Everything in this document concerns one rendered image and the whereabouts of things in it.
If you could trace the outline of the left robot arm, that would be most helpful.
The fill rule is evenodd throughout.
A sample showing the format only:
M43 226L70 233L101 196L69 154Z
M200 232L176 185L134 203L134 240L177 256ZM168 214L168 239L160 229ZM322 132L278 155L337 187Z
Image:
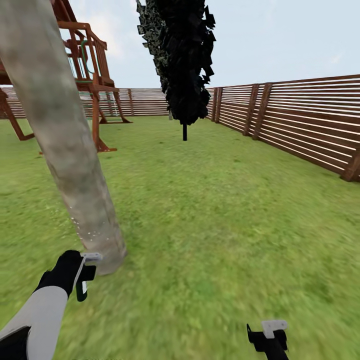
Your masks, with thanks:
M34 293L0 331L0 360L52 360L68 296L81 281L92 281L100 253L67 251L46 271Z

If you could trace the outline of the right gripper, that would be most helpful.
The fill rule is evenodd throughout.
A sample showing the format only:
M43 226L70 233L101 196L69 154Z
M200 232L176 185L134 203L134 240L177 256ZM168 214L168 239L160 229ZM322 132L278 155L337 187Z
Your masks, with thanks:
M280 349L283 352L288 350L287 343L286 343L286 336L283 334L282 331L274 330L274 338L266 338L264 336L264 332L253 332L249 324L246 324L248 328L248 338L250 343L254 343L255 349L257 352L265 352L266 355L270 353L273 349Z

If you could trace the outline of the pesticide atomizer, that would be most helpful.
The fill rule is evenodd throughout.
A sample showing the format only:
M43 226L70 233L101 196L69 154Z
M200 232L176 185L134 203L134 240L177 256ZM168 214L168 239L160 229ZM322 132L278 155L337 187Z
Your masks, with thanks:
M79 281L75 284L76 298L78 302L82 302L87 298L87 282Z

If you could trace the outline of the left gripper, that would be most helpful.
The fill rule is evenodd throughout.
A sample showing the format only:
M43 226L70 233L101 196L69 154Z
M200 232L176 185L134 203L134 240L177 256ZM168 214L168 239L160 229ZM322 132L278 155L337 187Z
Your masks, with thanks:
M83 265L82 272L78 276L77 283L81 281L92 281L95 277L96 265Z

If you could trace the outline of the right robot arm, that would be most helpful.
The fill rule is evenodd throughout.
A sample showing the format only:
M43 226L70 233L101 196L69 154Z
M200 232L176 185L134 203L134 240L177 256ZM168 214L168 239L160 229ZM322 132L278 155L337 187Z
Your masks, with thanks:
M288 350L284 330L288 323L284 319L263 320L261 322L263 331L253 332L249 324L248 338L254 343L257 352L265 352L269 360L289 360L284 351Z

